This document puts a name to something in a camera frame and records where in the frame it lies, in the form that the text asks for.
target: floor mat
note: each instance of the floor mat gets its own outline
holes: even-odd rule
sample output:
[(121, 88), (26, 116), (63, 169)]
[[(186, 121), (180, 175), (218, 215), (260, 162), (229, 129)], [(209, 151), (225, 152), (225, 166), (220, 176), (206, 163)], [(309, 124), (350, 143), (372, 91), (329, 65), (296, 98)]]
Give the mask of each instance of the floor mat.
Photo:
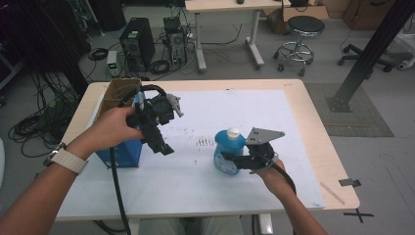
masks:
[(393, 133), (359, 87), (348, 103), (351, 113), (331, 112), (326, 97), (333, 97), (341, 84), (308, 83), (305, 87), (330, 136), (344, 137), (393, 137)]

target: wrist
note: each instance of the wrist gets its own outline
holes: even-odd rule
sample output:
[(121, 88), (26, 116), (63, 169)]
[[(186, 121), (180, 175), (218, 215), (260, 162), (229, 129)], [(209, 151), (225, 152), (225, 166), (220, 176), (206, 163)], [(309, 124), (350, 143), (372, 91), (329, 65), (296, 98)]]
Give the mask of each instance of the wrist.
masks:
[(79, 137), (68, 144), (67, 151), (83, 160), (87, 160), (94, 153), (88, 145), (88, 142), (81, 140)]

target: bottle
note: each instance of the bottle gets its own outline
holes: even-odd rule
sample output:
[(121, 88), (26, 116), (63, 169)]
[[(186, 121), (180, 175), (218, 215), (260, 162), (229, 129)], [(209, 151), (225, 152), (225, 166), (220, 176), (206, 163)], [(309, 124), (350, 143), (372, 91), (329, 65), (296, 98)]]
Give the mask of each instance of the bottle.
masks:
[(245, 138), (241, 135), (238, 128), (231, 127), (221, 130), (214, 136), (217, 146), (214, 151), (213, 163), (216, 167), (228, 174), (237, 174), (239, 170), (232, 161), (223, 159), (222, 152), (233, 154), (234, 156), (244, 155)]

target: table leg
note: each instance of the table leg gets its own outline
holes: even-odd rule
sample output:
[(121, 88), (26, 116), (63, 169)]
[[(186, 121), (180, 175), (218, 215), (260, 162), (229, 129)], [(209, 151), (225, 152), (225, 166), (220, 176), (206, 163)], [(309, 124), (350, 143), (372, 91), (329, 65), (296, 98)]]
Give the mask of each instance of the table leg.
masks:
[(200, 16), (200, 13), (195, 13), (196, 59), (198, 60), (199, 72), (204, 72), (207, 69), (207, 64), (205, 62), (204, 51), (202, 50)]
[(138, 234), (140, 231), (140, 218), (130, 218), (128, 219), (128, 224), (130, 226), (131, 234)]
[(270, 213), (260, 213), (258, 215), (260, 234), (274, 234)]
[(254, 55), (257, 68), (263, 67), (265, 62), (262, 60), (262, 57), (259, 55), (259, 51), (256, 48), (255, 40), (256, 40), (256, 30), (258, 28), (258, 21), (259, 21), (259, 14), (260, 10), (254, 11), (254, 19), (253, 19), (253, 28), (251, 30), (251, 37), (247, 37), (247, 43), (250, 46), (251, 52)]

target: cardboard box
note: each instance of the cardboard box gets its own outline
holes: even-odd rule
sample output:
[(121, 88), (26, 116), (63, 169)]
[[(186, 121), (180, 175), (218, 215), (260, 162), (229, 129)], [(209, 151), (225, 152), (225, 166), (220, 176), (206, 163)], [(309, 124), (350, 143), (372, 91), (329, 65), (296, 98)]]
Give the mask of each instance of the cardboard box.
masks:
[(281, 9), (274, 10), (272, 13), (268, 14), (266, 21), (273, 32), (278, 34), (287, 33), (287, 24), (283, 20), (283, 14)]
[(287, 20), (292, 17), (296, 16), (312, 16), (317, 19), (323, 20), (328, 19), (329, 15), (327, 13), (326, 6), (308, 6), (308, 7), (298, 7), (298, 8), (284, 8), (284, 12), (282, 9), (274, 10), (273, 12), (269, 13), (268, 11), (263, 12), (267, 17), (266, 20), (268, 24), (271, 26), (271, 29), (275, 33), (285, 34), (288, 32), (287, 30)]
[(350, 0), (324, 0), (330, 19), (342, 19), (349, 3)]
[(351, 0), (343, 17), (344, 22), (353, 30), (375, 30), (394, 3), (373, 0)]
[(317, 19), (329, 19), (329, 14), (327, 13), (327, 8), (325, 5), (312, 6), (308, 7), (298, 7), (298, 8), (284, 8), (284, 22), (289, 20), (292, 17), (297, 16), (311, 16)]
[[(106, 111), (117, 107), (128, 91), (135, 89), (139, 83), (140, 79), (138, 78), (113, 79), (104, 94), (96, 119)], [(125, 106), (132, 106), (133, 101), (134, 98), (129, 99)], [(141, 148), (142, 143), (138, 139), (124, 141), (115, 146), (116, 167), (138, 167)], [(97, 151), (96, 154), (107, 167), (111, 167), (110, 149)]]

